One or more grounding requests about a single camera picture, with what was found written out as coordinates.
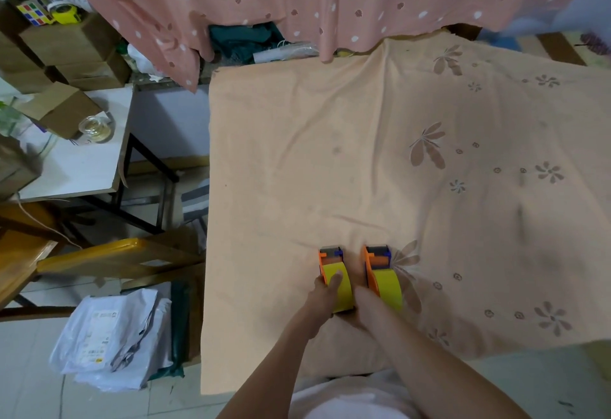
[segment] person's left arm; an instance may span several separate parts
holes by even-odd
[[[325,285],[322,276],[261,364],[233,395],[218,419],[286,418],[306,345],[332,316],[341,273]]]

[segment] rubik's cube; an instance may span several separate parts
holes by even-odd
[[[41,26],[55,23],[55,18],[51,16],[46,6],[47,0],[28,0],[19,4],[17,8],[30,23]]]

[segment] table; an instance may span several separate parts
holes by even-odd
[[[30,202],[78,197],[150,234],[164,232],[161,221],[167,190],[166,179],[177,183],[179,177],[129,131],[133,86],[88,91],[85,94],[114,121],[112,138],[102,144],[79,146],[48,132],[43,133],[35,125],[30,126],[19,139],[29,155],[36,155],[36,160],[42,165],[42,172],[39,178],[19,191],[19,200]],[[19,101],[26,102],[32,98],[34,95],[22,96]],[[148,223],[121,209],[125,185],[120,172],[122,171],[125,178],[133,149],[140,152],[166,178],[156,224]],[[96,194],[101,193],[111,193],[111,202],[96,197]],[[17,201],[17,196],[13,196],[11,200]]]

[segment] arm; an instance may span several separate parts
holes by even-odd
[[[233,395],[218,419],[286,418],[308,340],[332,315],[341,273],[325,285],[322,277],[304,306],[291,318],[276,345]]]
[[[355,288],[360,323],[384,349],[416,406],[431,419],[529,416],[484,377],[424,337],[364,287]]]

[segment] glass jar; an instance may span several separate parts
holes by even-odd
[[[108,123],[96,115],[85,118],[79,123],[78,128],[89,140],[96,143],[106,141],[112,134]]]

